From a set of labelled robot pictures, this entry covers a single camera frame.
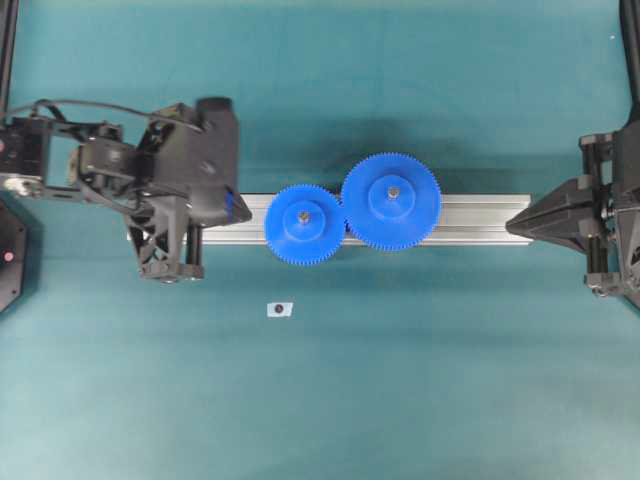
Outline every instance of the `gear teeth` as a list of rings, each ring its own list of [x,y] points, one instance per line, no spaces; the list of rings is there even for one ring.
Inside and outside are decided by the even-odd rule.
[[[382,153],[377,153],[374,155],[369,155],[367,156],[365,159],[361,160],[360,162],[358,162],[347,174],[343,184],[342,184],[342,191],[341,191],[341,195],[340,195],[340,201],[341,204],[343,206],[345,206],[345,202],[344,202],[344,195],[342,194],[345,190],[348,190],[350,188],[351,183],[354,181],[354,178],[358,178],[358,176],[363,175],[363,172],[361,172],[361,166],[366,164],[367,162],[371,161],[373,158],[376,157],[384,157],[384,156],[389,156],[389,157],[401,157],[403,159],[406,159],[408,162],[411,162],[412,165],[419,165],[421,167],[421,169],[424,171],[424,173],[426,173],[430,179],[430,181],[432,181],[433,183],[431,184],[431,187],[433,190],[435,190],[437,197],[439,198],[441,196],[441,189],[440,189],[440,184],[438,183],[437,179],[435,178],[435,176],[433,175],[433,173],[422,163],[420,162],[418,159],[412,157],[411,155],[407,155],[405,153],[400,153],[400,152],[382,152]],[[441,209],[439,208],[435,218],[431,219],[430,222],[427,222],[424,225],[424,235],[422,235],[421,238],[417,238],[414,239],[410,242],[400,242],[397,244],[386,244],[386,243],[381,243],[380,241],[378,241],[375,238],[370,238],[370,236],[368,234],[364,234],[363,232],[361,232],[358,227],[355,225],[355,223],[358,222],[358,220],[361,220],[362,215],[371,215],[370,211],[363,211],[363,212],[357,212],[357,215],[354,215],[354,212],[350,212],[349,208],[345,207],[345,216],[347,217],[347,228],[349,229],[349,231],[351,232],[351,234],[353,234],[354,237],[358,238],[359,240],[361,240],[362,242],[364,242],[365,244],[369,245],[370,247],[376,249],[376,250],[381,250],[384,252],[397,252],[400,250],[405,250],[408,248],[412,248],[415,247],[416,245],[419,245],[422,240],[424,240],[431,232],[433,232],[434,228],[438,225],[438,222],[440,220],[440,215],[441,215]]]
[[[311,201],[315,201],[317,203],[320,202],[317,199],[307,198],[302,194],[302,190],[309,190],[309,189],[315,190],[317,192],[322,192],[322,195],[326,196],[327,203],[323,205],[323,207],[327,208],[328,210],[332,210],[331,213],[333,214],[333,217],[337,217],[340,220],[340,223],[343,225],[343,229],[340,231],[340,234],[338,235],[338,237],[333,239],[334,245],[331,248],[328,248],[326,251],[321,252],[321,254],[319,254],[315,258],[310,258],[310,259],[298,258],[295,255],[288,255],[287,253],[282,252],[279,247],[276,247],[276,245],[272,242],[272,239],[269,237],[269,235],[266,234],[269,212],[267,212],[267,217],[265,218],[265,237],[266,237],[267,245],[269,249],[273,252],[273,254],[277,258],[279,258],[283,262],[300,266],[300,267],[310,267],[313,265],[317,265],[319,263],[322,263],[328,260],[330,257],[332,257],[338,251],[338,249],[342,246],[342,240],[344,239],[344,234],[346,229],[346,219],[344,219],[342,205],[331,192],[329,192],[327,189],[320,187],[318,185],[305,183],[305,184],[298,184],[298,185],[292,185],[292,186],[286,187],[280,192],[278,192],[278,194],[275,196],[271,205],[273,205],[278,199],[278,197],[280,197],[283,194],[294,195],[294,198],[291,199],[291,203],[295,203],[295,202],[303,201],[307,199],[310,199]],[[299,198],[295,198],[296,191],[300,191]],[[332,232],[330,229],[327,229],[327,228],[325,228],[325,232],[329,232],[328,234],[330,235],[336,235],[336,232]]]

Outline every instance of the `teal table surface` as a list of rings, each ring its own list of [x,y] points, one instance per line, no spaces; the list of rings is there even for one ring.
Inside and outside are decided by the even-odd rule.
[[[392,150],[446,193],[539,197],[630,104],[613,0],[22,3],[14,106],[210,95],[235,101],[243,192],[336,188]],[[31,252],[0,320],[2,480],[640,472],[640,318],[569,250],[351,247],[299,269],[207,247],[204,281],[166,286],[138,279],[117,214],[6,200]]]

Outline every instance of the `large blue gear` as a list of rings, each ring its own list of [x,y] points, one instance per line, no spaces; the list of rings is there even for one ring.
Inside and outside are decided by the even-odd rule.
[[[314,265],[342,244],[345,217],[338,200],[324,188],[296,185],[281,191],[264,220],[267,245],[287,263]]]
[[[401,153],[372,155],[342,184],[342,204],[351,233],[384,251],[413,247],[438,224],[440,187],[415,158]]]

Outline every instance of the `black metal frame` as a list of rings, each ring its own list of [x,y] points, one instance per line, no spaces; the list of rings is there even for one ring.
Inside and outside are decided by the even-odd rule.
[[[9,102],[11,64],[18,19],[18,0],[4,0],[0,4],[0,113]],[[0,312],[22,293],[24,265],[27,253],[25,225],[0,201]]]
[[[586,255],[586,285],[640,308],[640,0],[620,0],[632,106],[627,124],[580,139],[583,175],[507,222],[507,230]],[[611,162],[612,181],[602,166]]]

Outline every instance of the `metal beam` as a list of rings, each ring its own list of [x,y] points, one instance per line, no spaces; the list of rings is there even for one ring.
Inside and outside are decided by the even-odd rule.
[[[5,113],[9,106],[9,86],[11,84],[11,63],[13,61],[13,45],[16,38],[16,22],[18,19],[18,0],[0,0],[0,112]]]
[[[253,219],[203,232],[205,245],[265,245],[263,223],[274,195],[242,196]],[[442,214],[434,232],[423,240],[427,245],[528,245],[531,240],[511,235],[507,220],[529,206],[530,195],[443,195]],[[363,245],[347,235],[344,245]]]

